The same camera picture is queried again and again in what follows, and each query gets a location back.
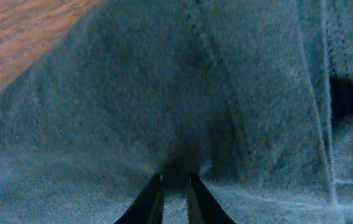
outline wooden floor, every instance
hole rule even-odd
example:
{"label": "wooden floor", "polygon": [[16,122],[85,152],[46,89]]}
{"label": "wooden floor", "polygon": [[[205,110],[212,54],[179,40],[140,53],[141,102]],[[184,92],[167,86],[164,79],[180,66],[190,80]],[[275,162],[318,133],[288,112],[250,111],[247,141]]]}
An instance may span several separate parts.
{"label": "wooden floor", "polygon": [[0,0],[0,91],[100,0]]}

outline garment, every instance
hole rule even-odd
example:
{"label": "garment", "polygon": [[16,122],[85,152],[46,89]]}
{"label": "garment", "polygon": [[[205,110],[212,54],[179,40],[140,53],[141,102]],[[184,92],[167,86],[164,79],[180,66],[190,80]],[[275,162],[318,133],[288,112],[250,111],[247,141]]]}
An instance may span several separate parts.
{"label": "garment", "polygon": [[0,94],[0,221],[113,223],[170,167],[237,223],[353,222],[329,82],[353,74],[348,3],[99,3]]}

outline textured fabric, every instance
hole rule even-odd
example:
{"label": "textured fabric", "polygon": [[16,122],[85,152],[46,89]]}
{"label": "textured fabric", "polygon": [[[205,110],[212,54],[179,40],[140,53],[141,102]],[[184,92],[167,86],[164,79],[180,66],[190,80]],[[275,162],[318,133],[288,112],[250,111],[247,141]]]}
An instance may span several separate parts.
{"label": "textured fabric", "polygon": [[0,222],[113,223],[162,170],[186,223],[201,170],[237,223],[352,223],[347,73],[350,1],[103,1],[0,94]]}

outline fabric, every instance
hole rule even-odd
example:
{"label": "fabric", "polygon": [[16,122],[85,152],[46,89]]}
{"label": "fabric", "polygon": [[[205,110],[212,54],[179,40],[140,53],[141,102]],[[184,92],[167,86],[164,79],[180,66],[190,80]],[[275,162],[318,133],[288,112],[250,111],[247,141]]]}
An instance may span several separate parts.
{"label": "fabric", "polygon": [[103,1],[0,94],[0,222],[113,223],[162,170],[164,223],[190,172],[237,223],[353,223],[348,73],[351,1]]}

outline wooden surface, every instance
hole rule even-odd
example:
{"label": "wooden surface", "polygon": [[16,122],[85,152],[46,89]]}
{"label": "wooden surface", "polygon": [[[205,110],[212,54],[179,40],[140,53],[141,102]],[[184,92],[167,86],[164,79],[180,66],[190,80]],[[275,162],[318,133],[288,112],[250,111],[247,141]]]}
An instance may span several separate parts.
{"label": "wooden surface", "polygon": [[0,0],[0,91],[100,0]]}

